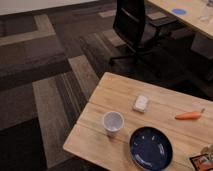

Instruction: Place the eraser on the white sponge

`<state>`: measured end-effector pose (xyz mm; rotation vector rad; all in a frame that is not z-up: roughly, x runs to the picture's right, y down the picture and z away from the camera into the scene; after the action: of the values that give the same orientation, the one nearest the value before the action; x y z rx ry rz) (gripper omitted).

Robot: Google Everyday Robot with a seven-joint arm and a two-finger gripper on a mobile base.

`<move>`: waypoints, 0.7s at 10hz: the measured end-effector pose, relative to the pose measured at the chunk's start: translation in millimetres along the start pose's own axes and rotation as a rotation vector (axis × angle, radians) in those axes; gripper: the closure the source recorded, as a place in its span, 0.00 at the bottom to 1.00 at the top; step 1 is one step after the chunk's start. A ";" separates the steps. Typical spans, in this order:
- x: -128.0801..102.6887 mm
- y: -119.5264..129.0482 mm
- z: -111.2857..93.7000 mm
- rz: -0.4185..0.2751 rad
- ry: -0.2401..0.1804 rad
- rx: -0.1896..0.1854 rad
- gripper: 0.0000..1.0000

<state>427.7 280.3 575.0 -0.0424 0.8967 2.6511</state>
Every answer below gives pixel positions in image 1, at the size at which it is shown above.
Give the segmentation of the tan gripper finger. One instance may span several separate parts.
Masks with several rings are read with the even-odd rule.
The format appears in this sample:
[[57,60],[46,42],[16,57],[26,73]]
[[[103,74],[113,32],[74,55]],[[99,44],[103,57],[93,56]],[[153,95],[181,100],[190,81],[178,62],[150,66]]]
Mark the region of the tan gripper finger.
[[213,144],[206,146],[201,150],[201,154],[211,154],[213,153]]

